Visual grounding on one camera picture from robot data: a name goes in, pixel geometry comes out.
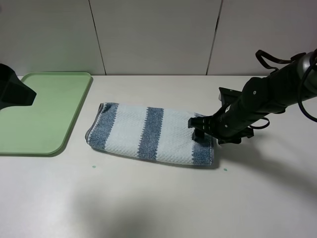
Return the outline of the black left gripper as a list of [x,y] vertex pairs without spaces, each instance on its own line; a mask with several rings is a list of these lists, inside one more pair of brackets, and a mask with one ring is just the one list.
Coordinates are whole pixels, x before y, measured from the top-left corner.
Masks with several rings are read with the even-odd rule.
[[17,77],[15,71],[0,64],[0,109],[15,106],[31,106],[37,93]]

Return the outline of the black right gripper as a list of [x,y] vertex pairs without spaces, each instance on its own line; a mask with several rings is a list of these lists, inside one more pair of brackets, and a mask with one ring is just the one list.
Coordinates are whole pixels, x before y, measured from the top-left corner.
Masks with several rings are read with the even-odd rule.
[[192,139],[202,141],[207,133],[220,140],[222,144],[239,144],[242,138],[253,137],[254,131],[249,126],[255,119],[255,110],[242,104],[231,104],[228,108],[221,108],[211,117],[190,118],[188,128],[194,128]]

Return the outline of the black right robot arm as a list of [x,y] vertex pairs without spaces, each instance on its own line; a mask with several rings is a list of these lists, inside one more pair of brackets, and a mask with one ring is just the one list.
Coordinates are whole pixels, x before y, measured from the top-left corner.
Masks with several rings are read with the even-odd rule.
[[252,77],[242,91],[220,88],[221,108],[212,116],[190,118],[192,138],[202,141],[206,135],[216,138],[219,144],[239,144],[243,137],[251,138],[255,122],[269,114],[282,114],[288,106],[298,104],[310,120],[303,102],[317,96],[317,53],[300,53],[289,60],[282,60],[258,50],[256,58],[272,72],[260,78]]

